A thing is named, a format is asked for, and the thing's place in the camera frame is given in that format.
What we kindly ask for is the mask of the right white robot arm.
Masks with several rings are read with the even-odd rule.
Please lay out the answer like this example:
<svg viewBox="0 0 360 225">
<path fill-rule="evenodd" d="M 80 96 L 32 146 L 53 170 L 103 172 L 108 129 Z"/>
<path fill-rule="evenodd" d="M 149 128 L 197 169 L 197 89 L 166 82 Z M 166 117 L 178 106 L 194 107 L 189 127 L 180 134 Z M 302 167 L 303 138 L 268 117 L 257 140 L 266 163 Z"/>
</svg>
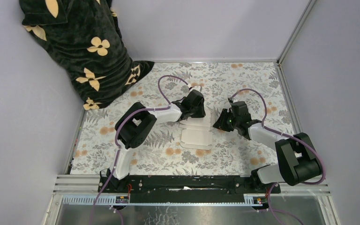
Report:
<svg viewBox="0 0 360 225">
<path fill-rule="evenodd" d="M 305 133 L 289 135 L 269 128 L 261 120 L 254 120 L 244 101 L 228 99 L 230 108 L 223 109 L 214 128 L 226 132 L 237 131 L 247 140 L 261 143 L 276 152 L 277 164 L 267 165 L 252 171 L 250 187 L 262 193 L 271 183 L 285 182 L 290 186 L 312 185 L 312 178 L 325 179 L 326 171 Z"/>
</svg>

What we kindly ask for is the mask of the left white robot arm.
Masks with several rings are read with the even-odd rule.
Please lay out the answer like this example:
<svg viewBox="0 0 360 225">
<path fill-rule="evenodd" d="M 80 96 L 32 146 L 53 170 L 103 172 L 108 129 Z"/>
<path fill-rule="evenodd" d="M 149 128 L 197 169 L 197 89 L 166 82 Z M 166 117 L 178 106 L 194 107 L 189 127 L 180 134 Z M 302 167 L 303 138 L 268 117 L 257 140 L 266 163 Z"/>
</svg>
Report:
<svg viewBox="0 0 360 225">
<path fill-rule="evenodd" d="M 164 108 L 147 108 L 142 103 L 134 103 L 115 125 L 115 143 L 118 145 L 115 160 L 110 167 L 109 187 L 116 193 L 125 190 L 126 176 L 129 175 L 133 152 L 148 137 L 156 124 L 179 122 L 188 118 L 203 118 L 204 97 L 201 86 L 190 88 L 186 97 L 171 102 Z"/>
</svg>

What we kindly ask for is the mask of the white cardboard paper box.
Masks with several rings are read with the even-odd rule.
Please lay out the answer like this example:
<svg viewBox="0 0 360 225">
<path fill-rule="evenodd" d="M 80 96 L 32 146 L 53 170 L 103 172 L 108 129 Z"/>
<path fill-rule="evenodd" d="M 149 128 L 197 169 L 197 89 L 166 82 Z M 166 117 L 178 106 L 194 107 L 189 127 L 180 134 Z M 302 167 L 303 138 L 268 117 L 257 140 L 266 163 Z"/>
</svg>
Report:
<svg viewBox="0 0 360 225">
<path fill-rule="evenodd" d="M 181 121 L 182 128 L 180 145 L 184 148 L 195 150 L 211 150 L 213 147 L 213 126 L 211 122 L 203 118 L 190 118 Z"/>
</svg>

